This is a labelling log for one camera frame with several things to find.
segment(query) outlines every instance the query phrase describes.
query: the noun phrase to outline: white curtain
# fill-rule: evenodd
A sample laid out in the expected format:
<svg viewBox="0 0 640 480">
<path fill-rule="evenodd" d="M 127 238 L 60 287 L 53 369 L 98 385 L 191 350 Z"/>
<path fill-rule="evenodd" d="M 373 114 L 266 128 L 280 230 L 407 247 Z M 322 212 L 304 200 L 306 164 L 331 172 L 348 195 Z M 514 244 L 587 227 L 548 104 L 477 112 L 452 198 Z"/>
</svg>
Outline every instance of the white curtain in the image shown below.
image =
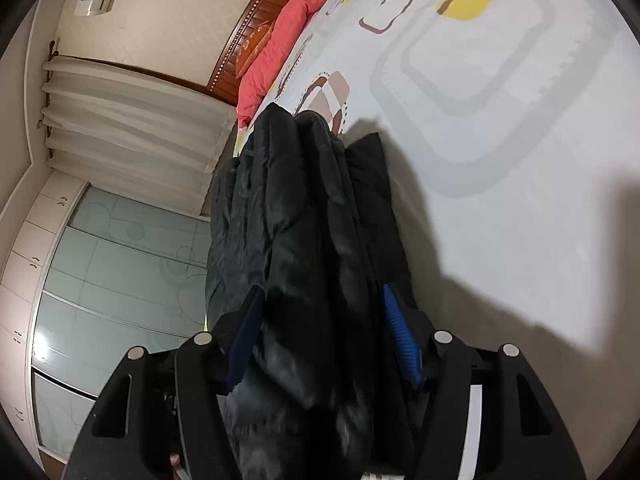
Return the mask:
<svg viewBox="0 0 640 480">
<path fill-rule="evenodd" d="M 152 76 L 56 56 L 42 89 L 49 165 L 140 202 L 199 215 L 235 109 Z"/>
</svg>

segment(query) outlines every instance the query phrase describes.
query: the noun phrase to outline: bed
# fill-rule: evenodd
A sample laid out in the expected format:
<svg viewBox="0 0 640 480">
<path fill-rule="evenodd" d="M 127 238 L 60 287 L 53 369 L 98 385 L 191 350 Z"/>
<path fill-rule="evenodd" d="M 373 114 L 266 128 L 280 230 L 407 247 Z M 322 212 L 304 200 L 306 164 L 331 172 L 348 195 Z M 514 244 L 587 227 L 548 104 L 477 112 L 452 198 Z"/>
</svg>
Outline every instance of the bed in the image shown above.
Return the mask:
<svg viewBox="0 0 640 480">
<path fill-rule="evenodd" d="M 625 18 L 612 0 L 328 0 L 257 113 L 381 133 L 418 304 L 468 344 L 522 348 L 590 479 L 640 415 Z"/>
<path fill-rule="evenodd" d="M 251 0 L 234 30 L 226 41 L 225 47 L 218 57 L 218 61 L 211 73 L 207 90 L 225 103 L 236 106 L 238 104 L 238 88 L 240 79 L 236 78 L 236 57 L 244 42 L 252 32 L 264 22 L 270 22 L 278 17 L 289 0 Z"/>
</svg>

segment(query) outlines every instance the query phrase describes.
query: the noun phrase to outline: metal screw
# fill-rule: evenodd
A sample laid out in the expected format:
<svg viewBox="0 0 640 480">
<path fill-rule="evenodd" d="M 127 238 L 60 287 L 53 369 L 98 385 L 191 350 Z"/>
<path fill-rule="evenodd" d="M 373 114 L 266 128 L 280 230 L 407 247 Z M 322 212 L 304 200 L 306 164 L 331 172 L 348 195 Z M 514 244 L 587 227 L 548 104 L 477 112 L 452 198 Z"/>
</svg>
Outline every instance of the metal screw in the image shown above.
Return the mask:
<svg viewBox="0 0 640 480">
<path fill-rule="evenodd" d="M 438 343 L 442 343 L 443 345 L 449 344 L 453 341 L 453 336 L 446 330 L 438 330 L 433 337 Z"/>
<path fill-rule="evenodd" d="M 134 346 L 127 352 L 127 357 L 132 361 L 137 361 L 145 354 L 145 349 L 142 346 Z"/>
<path fill-rule="evenodd" d="M 517 357 L 520 354 L 520 349 L 516 345 L 512 345 L 511 343 L 507 343 L 502 347 L 502 351 L 508 357 Z"/>
<path fill-rule="evenodd" d="M 213 341 L 213 336 L 209 332 L 199 332 L 193 338 L 193 342 L 199 346 L 208 345 L 212 341 Z"/>
</svg>

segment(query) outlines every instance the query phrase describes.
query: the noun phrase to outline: red pillow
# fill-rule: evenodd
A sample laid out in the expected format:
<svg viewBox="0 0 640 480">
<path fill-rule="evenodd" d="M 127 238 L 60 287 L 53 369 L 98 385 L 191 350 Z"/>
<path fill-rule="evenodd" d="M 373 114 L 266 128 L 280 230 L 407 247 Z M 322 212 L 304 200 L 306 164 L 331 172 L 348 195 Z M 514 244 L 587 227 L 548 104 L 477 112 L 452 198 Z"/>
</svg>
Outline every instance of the red pillow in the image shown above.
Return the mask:
<svg viewBox="0 0 640 480">
<path fill-rule="evenodd" d="M 247 38 L 236 59 L 236 77 L 242 77 L 261 53 L 271 37 L 272 29 L 271 22 L 261 23 Z"/>
<path fill-rule="evenodd" d="M 271 39 L 240 81 L 238 127 L 249 125 L 296 44 L 306 20 L 327 0 L 289 0 L 273 24 Z"/>
</svg>

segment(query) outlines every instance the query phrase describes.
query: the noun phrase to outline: cabinet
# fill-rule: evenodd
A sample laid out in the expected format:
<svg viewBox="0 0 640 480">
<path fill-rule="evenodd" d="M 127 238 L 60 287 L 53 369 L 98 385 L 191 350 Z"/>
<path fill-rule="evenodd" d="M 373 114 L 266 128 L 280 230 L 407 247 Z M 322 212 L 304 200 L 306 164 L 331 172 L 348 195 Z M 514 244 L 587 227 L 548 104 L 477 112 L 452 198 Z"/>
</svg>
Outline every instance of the cabinet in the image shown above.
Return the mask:
<svg viewBox="0 0 640 480">
<path fill-rule="evenodd" d="M 0 285 L 0 326 L 26 342 L 30 316 L 31 303 Z"/>
<path fill-rule="evenodd" d="M 39 462 L 28 368 L 33 301 L 84 181 L 54 171 L 40 190 L 9 254 L 0 280 L 0 404 L 24 447 Z"/>
<path fill-rule="evenodd" d="M 70 205 L 40 193 L 29 213 L 27 222 L 42 227 L 51 233 L 57 233 L 69 211 Z"/>
<path fill-rule="evenodd" d="M 9 372 L 13 380 L 21 384 L 24 384 L 25 358 L 26 343 L 0 327 L 0 365 Z"/>
<path fill-rule="evenodd" d="M 70 204 L 83 184 L 84 182 L 79 178 L 54 171 L 40 193 L 56 202 Z"/>
<path fill-rule="evenodd" d="M 14 242 L 14 252 L 31 263 L 42 266 L 56 237 L 50 231 L 31 222 L 24 222 Z"/>
<path fill-rule="evenodd" d="M 41 272 L 42 266 L 11 251 L 0 283 L 12 293 L 31 303 L 38 288 Z"/>
</svg>

